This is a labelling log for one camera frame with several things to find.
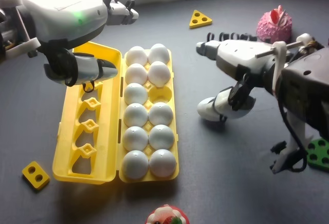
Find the table surface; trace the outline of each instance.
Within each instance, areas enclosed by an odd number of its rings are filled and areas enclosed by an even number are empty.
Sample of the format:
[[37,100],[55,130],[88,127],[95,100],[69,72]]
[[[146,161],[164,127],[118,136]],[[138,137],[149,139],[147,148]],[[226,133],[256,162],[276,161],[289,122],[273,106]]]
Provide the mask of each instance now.
[[[106,27],[93,41],[122,53],[139,45],[166,45],[173,56],[180,173],[173,181],[103,185],[59,182],[33,192],[22,169],[36,160],[51,166],[65,86],[48,80],[45,57],[21,56],[0,64],[0,223],[143,223],[154,208],[182,208],[191,223],[328,223],[329,174],[307,168],[273,175],[269,149],[289,138],[277,103],[263,89],[247,116],[224,127],[202,121],[196,106],[235,84],[195,44],[208,32],[255,34],[262,14],[283,5],[293,36],[310,33],[326,44],[329,0],[195,0],[139,7],[131,26]],[[193,10],[213,19],[190,30]],[[317,132],[308,128],[316,136]]]

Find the green block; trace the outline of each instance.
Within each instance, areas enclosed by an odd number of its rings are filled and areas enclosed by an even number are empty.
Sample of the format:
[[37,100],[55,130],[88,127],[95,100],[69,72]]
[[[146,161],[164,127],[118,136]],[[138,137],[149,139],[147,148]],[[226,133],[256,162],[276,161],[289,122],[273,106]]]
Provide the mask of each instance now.
[[311,167],[329,172],[329,142],[323,138],[313,140],[307,147],[307,163]]

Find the yellow egg carton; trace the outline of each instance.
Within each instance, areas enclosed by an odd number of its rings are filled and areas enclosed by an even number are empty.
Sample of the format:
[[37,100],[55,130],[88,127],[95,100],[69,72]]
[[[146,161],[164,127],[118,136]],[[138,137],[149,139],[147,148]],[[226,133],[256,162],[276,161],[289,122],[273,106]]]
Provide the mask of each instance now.
[[[175,134],[175,142],[170,151],[175,156],[177,167],[170,177],[159,178],[149,170],[143,178],[138,180],[125,177],[121,170],[122,159],[128,153],[122,144],[123,134],[128,128],[123,122],[123,114],[127,107],[123,97],[127,86],[124,79],[127,70],[125,59],[121,59],[120,51],[92,42],[75,48],[74,52],[90,53],[96,58],[112,62],[118,69],[118,75],[112,79],[95,83],[94,96],[83,101],[85,92],[82,85],[66,89],[52,165],[54,178],[60,181],[103,184],[112,181],[118,172],[120,179],[124,182],[174,179],[179,172],[179,163],[171,52],[169,51],[170,61],[167,64],[171,78],[162,88],[157,88],[149,81],[144,84],[149,95],[144,107],[150,110],[152,105],[157,102],[165,102],[171,107],[174,118],[169,127]],[[149,67],[150,65],[147,63],[145,69],[148,70]],[[92,85],[87,84],[87,88],[92,88]],[[85,112],[95,112],[96,120],[81,120]],[[153,125],[149,121],[143,127],[148,134],[152,128]],[[92,141],[81,145],[78,144],[78,141],[83,133],[88,134]],[[143,150],[148,159],[154,151],[150,145]],[[89,167],[89,172],[81,173],[73,170],[78,163]]]

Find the yellow triangle block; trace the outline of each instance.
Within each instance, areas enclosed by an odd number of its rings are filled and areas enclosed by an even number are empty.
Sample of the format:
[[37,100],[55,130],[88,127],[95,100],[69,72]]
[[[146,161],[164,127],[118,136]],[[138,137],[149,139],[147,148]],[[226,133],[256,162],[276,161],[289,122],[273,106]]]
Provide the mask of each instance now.
[[194,10],[193,15],[190,21],[190,29],[211,25],[212,19],[208,16],[205,16],[203,13],[198,10]]

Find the egg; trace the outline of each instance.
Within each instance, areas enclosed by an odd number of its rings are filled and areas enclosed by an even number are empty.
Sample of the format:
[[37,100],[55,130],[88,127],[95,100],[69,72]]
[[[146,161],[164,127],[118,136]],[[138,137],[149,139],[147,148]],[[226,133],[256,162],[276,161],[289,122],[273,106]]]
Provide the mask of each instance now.
[[130,104],[124,111],[123,122],[128,126],[142,127],[148,121],[148,112],[139,103]]
[[156,87],[163,87],[170,79],[170,71],[161,61],[153,62],[149,68],[149,80]]
[[167,48],[160,43],[157,43],[152,46],[149,53],[149,63],[152,64],[156,61],[161,61],[165,64],[169,62],[170,56]]
[[148,145],[148,134],[139,126],[129,127],[123,134],[122,143],[127,151],[142,151]]
[[141,64],[132,64],[125,72],[125,82],[127,84],[138,83],[143,85],[148,80],[148,73]]
[[172,175],[176,169],[176,159],[168,150],[157,150],[150,158],[150,170],[157,177],[165,178]]
[[153,125],[169,125],[173,117],[170,106],[163,102],[155,103],[149,111],[149,120]]
[[129,84],[124,90],[123,98],[127,105],[132,103],[144,104],[148,100],[149,96],[148,92],[142,85],[132,83]]
[[122,160],[122,172],[129,179],[140,179],[149,169],[149,160],[142,151],[130,151]]
[[149,143],[153,149],[170,149],[175,141],[173,131],[166,125],[156,125],[152,128],[149,135]]
[[125,62],[128,66],[134,63],[144,66],[148,62],[148,56],[142,47],[135,46],[128,51],[125,57]]

